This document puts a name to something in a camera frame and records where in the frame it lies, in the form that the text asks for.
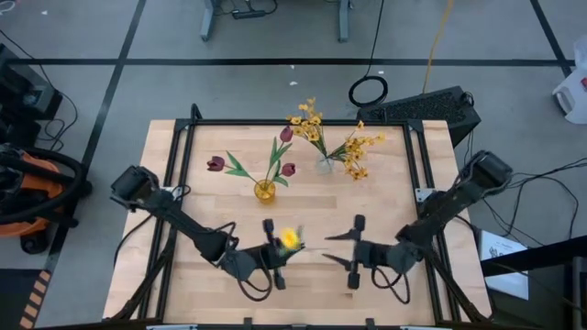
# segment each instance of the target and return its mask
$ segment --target black floor stripe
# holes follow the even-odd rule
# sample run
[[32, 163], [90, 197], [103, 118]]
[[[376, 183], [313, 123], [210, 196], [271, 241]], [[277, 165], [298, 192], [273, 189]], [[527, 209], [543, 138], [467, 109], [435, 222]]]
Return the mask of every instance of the black floor stripe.
[[[96, 117], [94, 128], [92, 129], [92, 134], [90, 135], [90, 139], [88, 140], [88, 144], [83, 154], [82, 164], [87, 169], [89, 169], [90, 165], [92, 164], [92, 159], [94, 158], [95, 149], [98, 144], [98, 139], [100, 138], [100, 134], [102, 133], [104, 122], [106, 121], [108, 111], [110, 110], [110, 105], [112, 104], [112, 100], [114, 99], [116, 88], [118, 87], [118, 82], [120, 81], [120, 75], [122, 74], [122, 69], [124, 68], [124, 59], [127, 58], [128, 52], [130, 51], [130, 46], [132, 45], [132, 40], [137, 32], [138, 22], [140, 21], [140, 17], [143, 13], [143, 9], [145, 8], [146, 2], [147, 0], [138, 0], [137, 8], [135, 9], [135, 14], [132, 17], [132, 21], [130, 22], [130, 26], [128, 28], [127, 36], [125, 37], [125, 42], [122, 46], [122, 50], [120, 51], [120, 55], [118, 56], [118, 60], [116, 61], [116, 67], [114, 68], [114, 72], [112, 73], [112, 77], [110, 78], [110, 83], [106, 88], [104, 100], [102, 101], [102, 106], [100, 107], [100, 111], [98, 113], [98, 116]], [[68, 231], [69, 228], [60, 225], [57, 229], [57, 234], [53, 238], [50, 253], [47, 257], [47, 261], [45, 262], [45, 270], [49, 270], [51, 273], [57, 267], [57, 262], [59, 261], [59, 257], [61, 255], [61, 248], [63, 248], [65, 237], [67, 236]]]
[[540, 22], [540, 26], [542, 27], [542, 30], [544, 30], [544, 34], [548, 39], [548, 43], [550, 44], [554, 55], [557, 57], [557, 61], [559, 61], [559, 66], [562, 69], [562, 73], [564, 73], [565, 77], [568, 77], [570, 75], [570, 62], [565, 59], [565, 55], [560, 48], [557, 38], [554, 36], [554, 32], [552, 32], [552, 28], [548, 23], [546, 15], [544, 15], [544, 11], [542, 10], [540, 3], [538, 0], [530, 0], [530, 4], [532, 4], [532, 7], [534, 8], [534, 12], [536, 13], [538, 21]]
[[[239, 65], [368, 65], [369, 59], [15, 59], [18, 65], [144, 65], [144, 66], [239, 66]], [[428, 59], [373, 59], [373, 65], [426, 66]], [[433, 60], [435, 66], [470, 67], [556, 67], [572, 66], [572, 60]]]

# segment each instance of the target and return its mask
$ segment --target table leg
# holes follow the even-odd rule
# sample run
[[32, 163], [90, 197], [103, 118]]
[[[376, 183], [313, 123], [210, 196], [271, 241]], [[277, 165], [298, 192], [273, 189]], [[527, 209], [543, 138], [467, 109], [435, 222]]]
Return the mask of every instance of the table leg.
[[216, 0], [204, 0], [205, 11], [204, 17], [202, 18], [202, 28], [200, 29], [200, 37], [203, 41], [210, 39], [210, 33], [212, 31], [212, 24], [214, 23], [214, 8], [216, 6]]
[[340, 0], [338, 8], [338, 42], [349, 41], [349, 0]]

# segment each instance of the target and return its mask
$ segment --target yellow vase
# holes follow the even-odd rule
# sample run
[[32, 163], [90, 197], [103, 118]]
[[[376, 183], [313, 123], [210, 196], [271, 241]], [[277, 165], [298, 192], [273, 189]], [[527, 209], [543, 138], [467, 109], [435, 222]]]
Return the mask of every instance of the yellow vase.
[[275, 183], [271, 180], [261, 180], [255, 184], [255, 196], [263, 204], [271, 204], [275, 200]]

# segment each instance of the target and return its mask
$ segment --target orange vacuum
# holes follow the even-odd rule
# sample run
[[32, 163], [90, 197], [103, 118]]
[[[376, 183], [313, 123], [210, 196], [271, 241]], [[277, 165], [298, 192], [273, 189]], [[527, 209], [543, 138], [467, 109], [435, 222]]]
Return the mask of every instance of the orange vacuum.
[[[74, 175], [60, 173], [53, 162]], [[20, 237], [25, 252], [43, 252], [50, 223], [78, 225], [66, 214], [92, 191], [86, 173], [77, 160], [54, 151], [0, 145], [0, 237]]]

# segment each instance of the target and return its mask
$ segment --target green leaf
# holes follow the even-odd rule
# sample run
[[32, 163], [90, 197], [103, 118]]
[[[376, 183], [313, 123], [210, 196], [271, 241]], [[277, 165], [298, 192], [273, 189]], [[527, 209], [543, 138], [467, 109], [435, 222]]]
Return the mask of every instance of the green leaf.
[[279, 176], [279, 169], [282, 167], [282, 161], [280, 159], [277, 159], [277, 170], [275, 170], [275, 175], [273, 175], [273, 178], [277, 178]]
[[273, 162], [277, 161], [278, 159], [280, 159], [283, 154], [285, 153], [285, 151], [287, 151], [287, 149], [289, 149], [292, 146], [293, 143], [290, 143], [288, 145], [286, 145], [285, 147], [281, 148], [279, 151], [277, 151], [277, 153], [275, 153], [275, 156], [273, 156]]
[[249, 177], [249, 174], [245, 170], [227, 170], [226, 174], [242, 176], [242, 177]]
[[232, 154], [230, 152], [227, 151], [227, 154], [228, 154], [228, 159], [232, 163], [232, 166], [234, 166], [235, 169], [237, 169], [237, 170], [242, 170], [243, 171], [244, 169], [242, 168], [242, 165], [240, 165], [240, 163], [238, 162], [238, 160], [234, 156], [232, 156]]
[[282, 177], [275, 177], [275, 178], [273, 178], [273, 180], [275, 182], [281, 183], [282, 185], [284, 185], [286, 187], [289, 187], [289, 185], [287, 184], [287, 181]]
[[269, 169], [273, 165], [273, 157], [275, 157], [275, 153], [277, 153], [277, 138], [273, 137], [273, 147], [271, 148], [271, 157], [269, 157]]

